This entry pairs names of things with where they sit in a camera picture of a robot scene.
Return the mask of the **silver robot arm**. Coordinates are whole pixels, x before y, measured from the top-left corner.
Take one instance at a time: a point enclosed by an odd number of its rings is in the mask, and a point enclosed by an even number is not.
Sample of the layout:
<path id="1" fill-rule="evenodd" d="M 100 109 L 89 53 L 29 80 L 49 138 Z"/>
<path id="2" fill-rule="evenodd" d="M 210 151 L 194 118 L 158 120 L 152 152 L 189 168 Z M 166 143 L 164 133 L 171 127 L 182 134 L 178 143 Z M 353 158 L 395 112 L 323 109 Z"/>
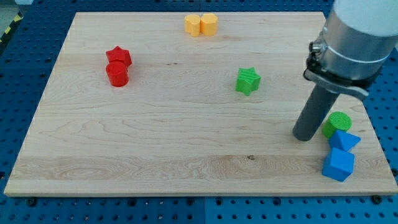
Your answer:
<path id="1" fill-rule="evenodd" d="M 397 44 L 397 0 L 336 0 L 309 45 L 306 79 L 314 100 L 360 100 Z"/>

